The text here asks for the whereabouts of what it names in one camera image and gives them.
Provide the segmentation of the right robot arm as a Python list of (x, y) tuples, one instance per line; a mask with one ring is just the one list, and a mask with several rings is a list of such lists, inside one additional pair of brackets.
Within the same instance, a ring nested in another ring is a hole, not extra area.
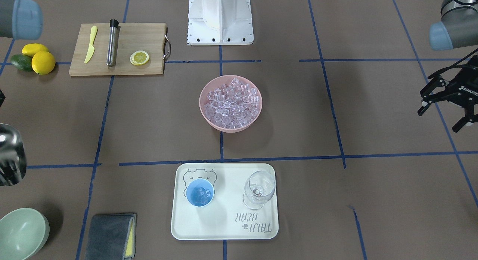
[(0, 37), (36, 40), (43, 31), (43, 12), (32, 0), (0, 0)]

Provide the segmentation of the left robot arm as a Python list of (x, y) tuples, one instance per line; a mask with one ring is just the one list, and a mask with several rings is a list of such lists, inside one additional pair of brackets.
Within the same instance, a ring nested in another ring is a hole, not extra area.
[[(478, 0), (443, 0), (441, 20), (431, 25), (429, 42), (433, 50), (452, 50), (476, 46), (478, 43)], [(477, 50), (458, 62), (428, 76), (429, 82), (420, 91), (422, 98), (418, 115), (423, 115), (437, 102), (447, 101), (464, 109), (464, 116), (452, 127), (459, 132), (476, 123), (478, 116), (478, 58)]]

